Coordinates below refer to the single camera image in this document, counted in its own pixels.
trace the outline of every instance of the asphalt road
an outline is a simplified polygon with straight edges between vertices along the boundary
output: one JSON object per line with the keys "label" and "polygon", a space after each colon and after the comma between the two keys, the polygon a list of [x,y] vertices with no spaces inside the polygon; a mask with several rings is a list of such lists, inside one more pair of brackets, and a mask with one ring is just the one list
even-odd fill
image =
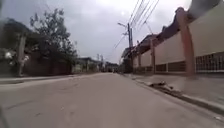
{"label": "asphalt road", "polygon": [[10,128],[224,127],[217,115],[118,74],[8,87],[0,86],[0,104]]}

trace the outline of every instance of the concrete curb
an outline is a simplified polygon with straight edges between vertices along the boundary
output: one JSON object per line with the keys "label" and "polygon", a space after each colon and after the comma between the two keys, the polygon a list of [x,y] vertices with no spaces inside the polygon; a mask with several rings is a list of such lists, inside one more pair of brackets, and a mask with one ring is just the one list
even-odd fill
{"label": "concrete curb", "polygon": [[6,79],[6,80],[0,80],[1,84],[19,84],[24,82],[30,82],[30,81],[38,81],[38,80],[50,80],[50,79],[60,79],[65,77],[73,77],[74,75],[68,75],[68,76],[54,76],[54,77],[41,77],[41,78],[15,78],[15,79]]}
{"label": "concrete curb", "polygon": [[141,81],[141,80],[137,80],[135,78],[130,78],[130,79],[132,79],[132,80],[134,80],[134,81],[136,81],[136,82],[138,82],[140,84],[146,85],[146,86],[148,86],[150,88],[156,89],[156,90],[158,90],[160,92],[163,92],[165,94],[168,94],[168,95],[170,95],[172,97],[178,98],[180,100],[186,101],[188,103],[197,105],[199,107],[202,107],[202,108],[205,108],[205,109],[207,109],[209,111],[212,111],[212,112],[214,112],[216,114],[224,116],[224,106],[219,105],[217,103],[210,102],[210,101],[207,101],[207,100],[204,100],[204,99],[200,99],[200,98],[197,98],[197,97],[188,96],[188,95],[182,94],[182,93],[177,92],[177,91],[170,91],[170,90],[168,90],[166,88],[163,88],[163,87],[160,87],[160,88],[152,87],[152,86],[150,86],[149,83],[146,83],[146,82]]}

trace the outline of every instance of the utility pole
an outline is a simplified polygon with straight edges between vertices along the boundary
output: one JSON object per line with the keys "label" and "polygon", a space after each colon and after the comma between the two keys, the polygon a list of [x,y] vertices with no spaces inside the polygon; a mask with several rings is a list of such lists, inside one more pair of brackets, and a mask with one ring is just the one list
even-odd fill
{"label": "utility pole", "polygon": [[[129,49],[132,51],[133,48],[133,38],[132,38],[132,29],[130,24],[128,23],[128,41],[129,41]],[[131,65],[131,72],[133,71],[133,54],[130,52],[130,65]]]}

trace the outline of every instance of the building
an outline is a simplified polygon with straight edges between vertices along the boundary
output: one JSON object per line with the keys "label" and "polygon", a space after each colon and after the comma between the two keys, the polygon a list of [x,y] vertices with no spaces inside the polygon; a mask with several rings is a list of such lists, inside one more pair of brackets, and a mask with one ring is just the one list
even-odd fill
{"label": "building", "polygon": [[[196,6],[203,11],[195,10]],[[188,75],[222,73],[223,12],[224,3],[220,0],[212,4],[209,0],[193,0],[188,11],[178,8],[171,25],[164,27],[157,35],[146,36],[125,54],[133,55],[134,72],[150,72],[154,69],[156,73]]]}

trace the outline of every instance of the cloudy sky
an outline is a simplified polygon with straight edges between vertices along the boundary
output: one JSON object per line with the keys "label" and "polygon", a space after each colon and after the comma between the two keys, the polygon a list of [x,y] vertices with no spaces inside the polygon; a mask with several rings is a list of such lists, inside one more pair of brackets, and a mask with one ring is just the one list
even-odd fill
{"label": "cloudy sky", "polygon": [[[43,14],[62,8],[65,11],[65,23],[71,33],[70,40],[77,41],[80,56],[96,58],[102,54],[107,61],[119,62],[121,53],[128,46],[127,37],[114,49],[125,28],[117,25],[126,24],[138,0],[4,0],[1,19],[14,18],[29,26],[29,19],[35,12]],[[177,7],[187,9],[191,0],[160,0],[155,11],[148,19],[153,33],[159,33],[162,26],[169,25]],[[149,29],[146,25],[140,30],[141,23],[133,28],[134,44],[141,41]]]}

